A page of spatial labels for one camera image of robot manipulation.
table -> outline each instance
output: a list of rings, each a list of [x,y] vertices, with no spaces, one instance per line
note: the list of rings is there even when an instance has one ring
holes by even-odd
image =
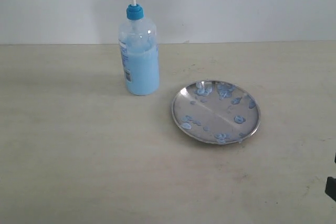
[[[160,45],[129,94],[117,45],[0,46],[0,222],[335,223],[336,42]],[[200,79],[258,101],[259,131],[212,146],[174,125]]]

